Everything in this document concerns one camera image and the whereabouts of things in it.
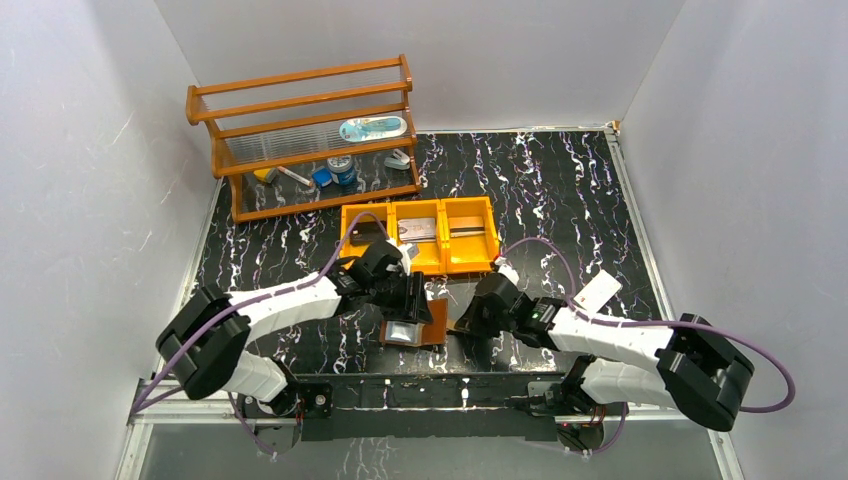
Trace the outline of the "brown leather card holder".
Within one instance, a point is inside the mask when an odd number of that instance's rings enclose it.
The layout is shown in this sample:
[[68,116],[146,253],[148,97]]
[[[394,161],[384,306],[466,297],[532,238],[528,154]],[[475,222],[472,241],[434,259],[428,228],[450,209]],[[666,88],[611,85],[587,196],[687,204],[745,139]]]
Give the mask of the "brown leather card holder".
[[433,316],[429,324],[384,320],[380,329],[380,343],[412,348],[444,345],[448,334],[449,301],[445,298],[429,300],[428,308]]

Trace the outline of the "yellow three-compartment bin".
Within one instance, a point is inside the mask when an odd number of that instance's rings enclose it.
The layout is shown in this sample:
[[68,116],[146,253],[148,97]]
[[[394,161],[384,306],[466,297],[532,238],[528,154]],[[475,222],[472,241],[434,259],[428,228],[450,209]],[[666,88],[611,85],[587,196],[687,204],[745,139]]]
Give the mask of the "yellow three-compartment bin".
[[491,270],[500,252],[494,210],[487,196],[345,205],[341,255],[360,256],[388,233],[397,244],[417,248],[412,269],[426,275],[479,273]]

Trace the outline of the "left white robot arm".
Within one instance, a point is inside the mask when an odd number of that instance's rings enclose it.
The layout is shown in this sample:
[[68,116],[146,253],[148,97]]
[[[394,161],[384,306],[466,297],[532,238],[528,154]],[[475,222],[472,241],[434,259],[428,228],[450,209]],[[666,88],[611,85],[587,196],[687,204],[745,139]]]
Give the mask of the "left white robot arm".
[[251,397],[275,416],[324,415],[318,384],[298,380],[281,361],[248,351],[249,343],[298,324],[377,308],[414,339],[433,321],[424,277],[411,269],[415,244],[380,240],[359,257],[332,259],[299,282],[225,293],[198,290],[159,334],[155,347],[191,400],[217,391]]

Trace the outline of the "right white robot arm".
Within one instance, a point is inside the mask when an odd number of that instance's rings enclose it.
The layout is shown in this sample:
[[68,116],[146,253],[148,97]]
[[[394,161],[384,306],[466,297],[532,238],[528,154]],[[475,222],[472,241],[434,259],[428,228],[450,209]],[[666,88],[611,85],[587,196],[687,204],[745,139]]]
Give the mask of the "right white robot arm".
[[590,320],[564,299],[529,297],[501,273],[476,285],[455,328],[477,337],[508,332],[533,348],[590,356],[563,383],[579,408],[656,405],[715,431],[733,428],[754,374],[752,362],[697,316],[646,325]]

